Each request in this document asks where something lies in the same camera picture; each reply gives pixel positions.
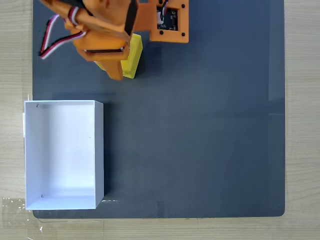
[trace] wood grain surface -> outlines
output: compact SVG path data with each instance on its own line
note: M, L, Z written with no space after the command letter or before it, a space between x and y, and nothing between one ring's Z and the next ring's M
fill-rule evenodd
M320 239L320 0L285 0L286 207L274 218L39 220L24 209L32 0L0 1L0 239Z

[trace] open white box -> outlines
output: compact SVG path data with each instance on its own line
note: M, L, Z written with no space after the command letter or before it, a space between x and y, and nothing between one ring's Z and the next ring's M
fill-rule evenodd
M26 101L25 208L95 209L104 197L104 105Z

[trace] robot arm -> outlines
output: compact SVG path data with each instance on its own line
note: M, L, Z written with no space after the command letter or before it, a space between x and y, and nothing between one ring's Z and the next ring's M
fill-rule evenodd
M40 1L65 19L65 28L73 35L86 32L73 40L77 51L87 61L102 64L115 80L123 79L121 60L128 59L134 31L149 31L152 42L189 41L189 0ZM158 24L158 12L164 5L164 22Z

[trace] gray work surface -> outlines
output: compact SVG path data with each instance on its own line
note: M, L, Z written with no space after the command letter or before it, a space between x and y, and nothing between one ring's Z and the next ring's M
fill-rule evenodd
M105 198L37 218L280 216L285 210L283 0L190 0L189 43L148 42L111 80L72 44L38 57L52 12L34 2L33 100L104 103ZM63 22L52 41L65 34Z

